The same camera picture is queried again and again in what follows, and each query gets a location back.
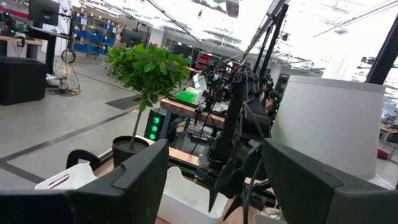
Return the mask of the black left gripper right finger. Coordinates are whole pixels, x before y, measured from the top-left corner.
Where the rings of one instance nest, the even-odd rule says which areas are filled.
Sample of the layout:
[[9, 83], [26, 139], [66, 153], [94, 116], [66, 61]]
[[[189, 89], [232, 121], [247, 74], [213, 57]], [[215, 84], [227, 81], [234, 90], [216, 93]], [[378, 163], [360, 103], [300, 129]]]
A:
[[397, 224], [397, 191], [355, 177], [270, 138], [262, 161], [287, 223]]

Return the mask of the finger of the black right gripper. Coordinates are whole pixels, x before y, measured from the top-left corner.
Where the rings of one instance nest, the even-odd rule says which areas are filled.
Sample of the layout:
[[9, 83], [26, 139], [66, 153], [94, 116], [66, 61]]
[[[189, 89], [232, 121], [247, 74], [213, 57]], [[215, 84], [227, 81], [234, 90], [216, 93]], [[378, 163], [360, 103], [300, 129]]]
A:
[[243, 199], [234, 198], [228, 201], [223, 221], [242, 221], [243, 220]]
[[209, 197], [208, 212], [212, 211], [218, 193], [223, 194], [227, 198], [234, 197], [234, 189], [232, 185], [232, 178], [234, 171], [235, 171], [234, 165], [226, 164], [219, 173], [215, 181], [215, 184], [209, 188], [210, 197]]

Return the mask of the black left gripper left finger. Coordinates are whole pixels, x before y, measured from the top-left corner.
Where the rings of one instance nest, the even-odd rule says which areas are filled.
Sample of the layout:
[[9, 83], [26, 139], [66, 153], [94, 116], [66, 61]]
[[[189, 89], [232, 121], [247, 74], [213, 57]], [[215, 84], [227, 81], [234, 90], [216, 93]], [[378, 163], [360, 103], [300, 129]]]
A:
[[4, 190], [1, 223], [155, 223], [168, 161], [160, 139], [78, 189]]

